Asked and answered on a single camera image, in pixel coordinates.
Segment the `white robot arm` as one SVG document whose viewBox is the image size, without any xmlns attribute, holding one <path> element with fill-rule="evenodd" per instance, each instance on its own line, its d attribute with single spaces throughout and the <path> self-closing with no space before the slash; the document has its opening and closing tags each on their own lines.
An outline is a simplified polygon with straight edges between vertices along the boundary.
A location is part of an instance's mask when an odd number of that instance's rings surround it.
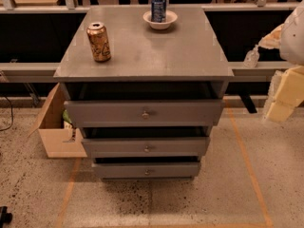
<svg viewBox="0 0 304 228">
<path fill-rule="evenodd" d="M 304 4 L 300 3 L 285 22 L 264 36 L 261 48 L 278 48 L 280 57 L 294 66 L 276 72 L 264 106 L 264 117 L 284 122 L 304 102 Z"/>
</svg>

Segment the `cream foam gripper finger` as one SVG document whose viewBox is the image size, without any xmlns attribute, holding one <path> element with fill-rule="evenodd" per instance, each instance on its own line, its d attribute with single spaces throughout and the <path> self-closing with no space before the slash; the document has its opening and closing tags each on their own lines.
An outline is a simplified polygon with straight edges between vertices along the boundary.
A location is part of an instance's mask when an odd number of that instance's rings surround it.
<svg viewBox="0 0 304 228">
<path fill-rule="evenodd" d="M 272 77 L 263 118 L 276 123 L 285 122 L 304 102 L 304 66 L 296 66 Z"/>
<path fill-rule="evenodd" d="M 261 48 L 266 49 L 280 49 L 282 28 L 283 25 L 279 25 L 274 28 L 270 33 L 261 38 L 261 40 L 258 42 L 258 45 Z"/>
</svg>

